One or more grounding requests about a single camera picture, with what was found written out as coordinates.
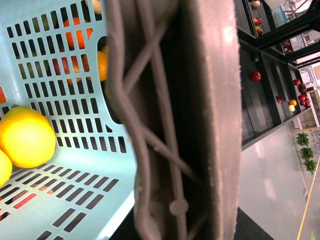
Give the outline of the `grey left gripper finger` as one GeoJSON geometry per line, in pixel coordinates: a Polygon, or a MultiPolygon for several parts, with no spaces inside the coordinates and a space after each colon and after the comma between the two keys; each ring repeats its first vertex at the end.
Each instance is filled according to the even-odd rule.
{"type": "Polygon", "coordinates": [[[133,146],[142,240],[231,240],[242,154],[232,0],[106,0],[112,108],[133,146]]]}

